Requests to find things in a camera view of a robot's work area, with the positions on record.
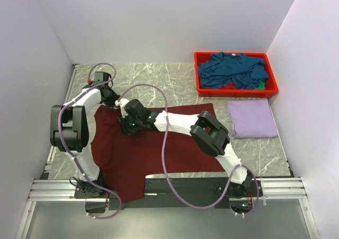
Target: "blue cloth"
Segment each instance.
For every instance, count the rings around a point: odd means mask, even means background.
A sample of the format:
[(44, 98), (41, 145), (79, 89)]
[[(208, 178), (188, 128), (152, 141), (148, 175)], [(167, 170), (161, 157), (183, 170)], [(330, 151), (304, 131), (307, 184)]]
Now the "blue cloth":
[(220, 89), (232, 81), (238, 89), (253, 90), (269, 79), (264, 66), (264, 59), (220, 52), (198, 66), (200, 84), (202, 88)]

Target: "purple cloth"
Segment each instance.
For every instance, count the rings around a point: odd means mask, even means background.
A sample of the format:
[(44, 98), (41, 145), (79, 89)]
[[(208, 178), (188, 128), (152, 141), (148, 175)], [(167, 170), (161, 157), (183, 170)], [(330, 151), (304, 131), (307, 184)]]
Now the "purple cloth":
[(267, 99), (230, 100), (228, 101), (228, 113), (233, 121), (235, 138), (278, 136)]

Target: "wall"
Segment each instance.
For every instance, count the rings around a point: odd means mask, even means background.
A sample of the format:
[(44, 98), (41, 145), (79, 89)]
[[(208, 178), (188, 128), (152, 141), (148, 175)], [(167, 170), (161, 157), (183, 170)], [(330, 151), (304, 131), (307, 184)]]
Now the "wall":
[(339, 232), (338, 30), (338, 0), (295, 0), (268, 50), (280, 87), (272, 110), (322, 238)]
[(293, 0), (38, 0), (72, 63), (266, 52)]
[(72, 65), (37, 0), (0, 0), (0, 238), (13, 238)]

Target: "maroon t-shirt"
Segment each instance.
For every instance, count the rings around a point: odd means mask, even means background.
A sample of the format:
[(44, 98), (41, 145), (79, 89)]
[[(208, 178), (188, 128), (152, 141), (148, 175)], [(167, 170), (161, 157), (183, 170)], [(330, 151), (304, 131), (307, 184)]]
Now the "maroon t-shirt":
[[(171, 113), (215, 115), (212, 104), (168, 108)], [(118, 122), (120, 110), (100, 106), (95, 113), (96, 133), (92, 141), (94, 162), (103, 172), (105, 183), (116, 189), (123, 202), (144, 197), (145, 176), (164, 173), (161, 147), (164, 132), (139, 130), (126, 136)], [(203, 153), (191, 136), (169, 132), (165, 148), (169, 173), (223, 172), (214, 158)]]

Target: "marble surface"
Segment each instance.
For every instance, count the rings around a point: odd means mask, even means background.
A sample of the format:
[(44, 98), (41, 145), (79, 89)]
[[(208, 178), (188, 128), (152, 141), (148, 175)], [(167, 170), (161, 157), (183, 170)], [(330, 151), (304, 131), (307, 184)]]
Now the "marble surface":
[[(113, 89), (123, 93), (127, 88), (148, 83), (160, 87), (166, 94), (168, 106), (213, 103), (215, 113), (226, 128), (231, 132), (232, 121), (228, 115), (227, 100), (233, 98), (201, 98), (195, 89), (195, 69), (191, 63), (149, 63), (149, 64), (114, 64), (118, 73), (114, 80)], [(78, 65), (75, 78), (68, 99), (78, 95), (86, 85), (88, 71), (92, 65)], [(99, 66), (96, 69), (113, 74), (109, 66)], [(126, 99), (139, 99), (148, 108), (163, 107), (161, 94), (151, 87), (140, 86), (132, 89), (124, 97)], [(87, 117), (90, 129), (90, 142), (95, 135), (94, 113), (99, 107), (92, 109)], [(257, 176), (290, 176), (288, 163), (279, 138), (245, 138), (235, 139), (230, 135), (231, 144), (235, 153), (241, 158)], [(176, 173), (172, 177), (210, 177), (226, 175), (226, 173)], [(76, 169), (70, 159), (59, 150), (55, 150), (49, 179), (69, 179), (77, 176)]]

